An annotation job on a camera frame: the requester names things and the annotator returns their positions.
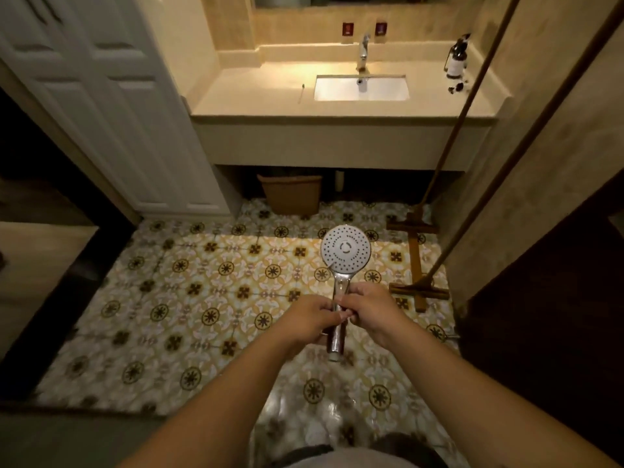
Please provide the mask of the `person's right hand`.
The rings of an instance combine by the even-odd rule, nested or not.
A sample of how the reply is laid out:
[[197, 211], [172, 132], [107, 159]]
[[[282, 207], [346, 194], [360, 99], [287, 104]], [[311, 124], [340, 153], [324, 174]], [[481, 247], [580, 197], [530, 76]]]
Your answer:
[[379, 346], [391, 351], [394, 338], [401, 327], [410, 322], [395, 299], [381, 284], [367, 281], [351, 283], [346, 294], [336, 295], [347, 307], [359, 314], [360, 322], [353, 322], [363, 328]]

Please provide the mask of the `person's left hand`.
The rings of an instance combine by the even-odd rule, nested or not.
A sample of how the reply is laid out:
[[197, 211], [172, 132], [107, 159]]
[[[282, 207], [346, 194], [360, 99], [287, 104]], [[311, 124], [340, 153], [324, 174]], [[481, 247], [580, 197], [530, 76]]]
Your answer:
[[311, 324], [307, 318], [307, 295], [300, 297], [271, 327], [271, 333], [290, 350], [315, 343], [327, 328], [341, 324]]

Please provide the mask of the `chrome handheld shower head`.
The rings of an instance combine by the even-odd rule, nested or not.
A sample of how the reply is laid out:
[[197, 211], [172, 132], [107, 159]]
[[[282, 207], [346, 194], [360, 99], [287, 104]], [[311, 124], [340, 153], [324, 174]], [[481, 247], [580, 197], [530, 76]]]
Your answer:
[[[333, 277], [332, 300], [345, 295], [351, 280], [368, 264], [372, 254], [365, 232], [353, 225], [338, 225], [326, 232], [321, 257]], [[341, 362], [345, 350], [347, 322], [326, 328], [326, 352], [330, 362]]]

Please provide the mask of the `person's right forearm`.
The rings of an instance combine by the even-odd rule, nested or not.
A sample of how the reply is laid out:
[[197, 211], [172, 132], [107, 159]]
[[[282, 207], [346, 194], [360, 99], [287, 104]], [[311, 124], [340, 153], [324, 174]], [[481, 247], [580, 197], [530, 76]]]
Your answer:
[[384, 344], [472, 468], [620, 468], [404, 315]]

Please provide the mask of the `person's left forearm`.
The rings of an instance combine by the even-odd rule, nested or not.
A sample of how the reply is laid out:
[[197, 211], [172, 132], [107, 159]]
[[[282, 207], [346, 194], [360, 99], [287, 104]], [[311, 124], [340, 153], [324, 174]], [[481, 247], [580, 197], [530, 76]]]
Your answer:
[[318, 336], [274, 328], [256, 338], [118, 468], [232, 468], [283, 365]]

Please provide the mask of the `brown waste bin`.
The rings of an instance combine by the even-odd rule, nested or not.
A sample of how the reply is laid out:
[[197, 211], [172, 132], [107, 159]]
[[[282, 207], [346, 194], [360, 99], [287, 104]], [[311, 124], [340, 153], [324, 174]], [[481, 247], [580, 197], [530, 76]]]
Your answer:
[[265, 177], [258, 174], [256, 177], [276, 215], [311, 216], [319, 212], [322, 176]]

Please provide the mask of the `beige vanity countertop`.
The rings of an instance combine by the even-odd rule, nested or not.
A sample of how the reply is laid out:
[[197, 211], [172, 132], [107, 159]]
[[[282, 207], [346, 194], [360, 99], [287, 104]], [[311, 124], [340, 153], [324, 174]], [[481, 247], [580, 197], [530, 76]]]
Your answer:
[[[222, 68], [190, 108], [213, 164], [433, 171], [484, 56], [467, 49], [464, 92], [443, 70], [453, 41], [261, 45], [222, 51]], [[406, 77], [408, 101], [315, 101], [318, 76]]]

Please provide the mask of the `white rectangular sink basin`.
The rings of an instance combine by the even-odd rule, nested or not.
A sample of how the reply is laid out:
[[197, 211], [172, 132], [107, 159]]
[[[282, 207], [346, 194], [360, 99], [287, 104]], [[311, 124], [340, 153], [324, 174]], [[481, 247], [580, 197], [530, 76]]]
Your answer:
[[318, 76], [315, 101], [408, 101], [406, 77]]

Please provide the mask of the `chrome sink faucet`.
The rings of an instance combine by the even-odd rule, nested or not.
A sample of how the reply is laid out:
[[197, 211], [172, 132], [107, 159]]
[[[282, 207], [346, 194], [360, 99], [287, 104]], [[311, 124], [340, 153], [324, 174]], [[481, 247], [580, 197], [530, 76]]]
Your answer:
[[358, 73], [364, 73], [367, 68], [367, 62], [369, 57], [369, 42], [370, 42], [370, 34], [365, 33], [363, 35], [362, 40], [359, 43], [359, 58], [357, 61], [356, 70]]

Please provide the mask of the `dark pump soap bottle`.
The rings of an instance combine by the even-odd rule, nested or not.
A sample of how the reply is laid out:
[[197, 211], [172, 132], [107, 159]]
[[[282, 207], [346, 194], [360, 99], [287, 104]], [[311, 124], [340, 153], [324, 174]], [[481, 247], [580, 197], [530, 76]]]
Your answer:
[[469, 46], [470, 37], [471, 33], [466, 33], [451, 46], [444, 65], [444, 71], [448, 79], [458, 80], [463, 78], [464, 70], [467, 66], [467, 47]]

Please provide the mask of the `white panelled door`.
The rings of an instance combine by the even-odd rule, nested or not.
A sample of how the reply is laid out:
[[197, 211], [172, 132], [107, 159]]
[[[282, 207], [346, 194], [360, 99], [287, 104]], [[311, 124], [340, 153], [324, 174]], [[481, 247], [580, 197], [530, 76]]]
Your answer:
[[232, 214], [135, 0], [0, 0], [0, 58], [134, 210]]

